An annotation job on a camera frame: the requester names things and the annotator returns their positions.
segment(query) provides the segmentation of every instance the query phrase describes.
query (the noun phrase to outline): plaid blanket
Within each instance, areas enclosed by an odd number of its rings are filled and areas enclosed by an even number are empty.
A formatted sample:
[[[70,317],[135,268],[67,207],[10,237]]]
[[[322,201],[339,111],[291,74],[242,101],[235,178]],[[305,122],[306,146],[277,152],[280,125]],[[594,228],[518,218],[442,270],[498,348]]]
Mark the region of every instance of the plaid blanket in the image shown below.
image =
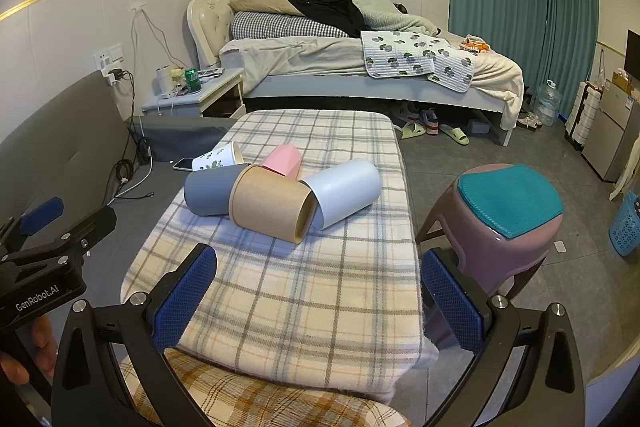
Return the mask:
[[[207,243],[218,272],[180,349],[267,380],[390,399],[398,378],[438,354],[422,335],[417,249],[390,120],[371,112],[256,111],[221,144],[232,140],[250,162],[295,144],[300,178],[365,158],[380,172],[382,195],[294,245],[236,227],[228,216],[195,216],[180,191],[129,267],[122,300],[150,291],[196,243]]]
[[[371,400],[255,380],[176,349],[165,355],[216,427],[412,427],[399,412]],[[129,359],[120,368],[138,412],[160,425]]]

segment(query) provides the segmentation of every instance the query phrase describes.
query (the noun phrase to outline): beige pillow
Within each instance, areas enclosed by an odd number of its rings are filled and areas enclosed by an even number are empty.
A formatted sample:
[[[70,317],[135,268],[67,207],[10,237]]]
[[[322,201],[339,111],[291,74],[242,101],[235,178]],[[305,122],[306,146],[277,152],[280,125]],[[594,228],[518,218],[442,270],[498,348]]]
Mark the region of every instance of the beige pillow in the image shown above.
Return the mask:
[[[229,5],[236,12],[282,13],[284,15],[302,15],[287,0],[230,0]]]

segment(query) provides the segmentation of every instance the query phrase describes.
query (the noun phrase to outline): pink stool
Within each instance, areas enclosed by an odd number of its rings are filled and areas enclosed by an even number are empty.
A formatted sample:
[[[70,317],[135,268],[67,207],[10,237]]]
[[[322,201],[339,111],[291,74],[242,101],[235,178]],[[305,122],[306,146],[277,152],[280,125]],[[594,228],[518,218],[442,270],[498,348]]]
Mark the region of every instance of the pink stool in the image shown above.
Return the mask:
[[[504,163],[482,165],[465,174],[510,166]],[[436,221],[442,229],[429,233]],[[513,299],[544,261],[561,223],[562,214],[530,232],[507,239],[480,221],[466,205],[458,191],[456,178],[433,205],[415,236],[415,242],[420,245],[433,237],[446,235],[458,255],[460,271],[473,277],[488,295],[493,295],[503,282],[513,276],[513,287],[506,295],[508,299]],[[424,331],[435,344],[452,336],[444,317],[434,305],[425,311]]]

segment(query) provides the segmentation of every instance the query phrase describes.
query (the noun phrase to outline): television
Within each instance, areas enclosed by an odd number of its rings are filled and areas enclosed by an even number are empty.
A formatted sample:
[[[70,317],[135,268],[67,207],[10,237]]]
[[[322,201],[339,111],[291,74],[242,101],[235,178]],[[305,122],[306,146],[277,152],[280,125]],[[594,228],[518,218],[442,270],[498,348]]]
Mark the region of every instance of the television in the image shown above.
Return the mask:
[[[625,71],[640,80],[640,35],[631,30],[626,35]]]

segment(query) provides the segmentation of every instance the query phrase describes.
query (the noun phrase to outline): teal stool seat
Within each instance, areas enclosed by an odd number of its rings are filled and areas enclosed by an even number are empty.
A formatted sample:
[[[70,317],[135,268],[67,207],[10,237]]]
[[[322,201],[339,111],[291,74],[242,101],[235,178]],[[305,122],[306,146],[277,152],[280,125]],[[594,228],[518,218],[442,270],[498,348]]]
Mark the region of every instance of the teal stool seat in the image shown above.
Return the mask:
[[[480,221],[508,239],[562,214],[553,185],[526,165],[461,174],[458,191]]]

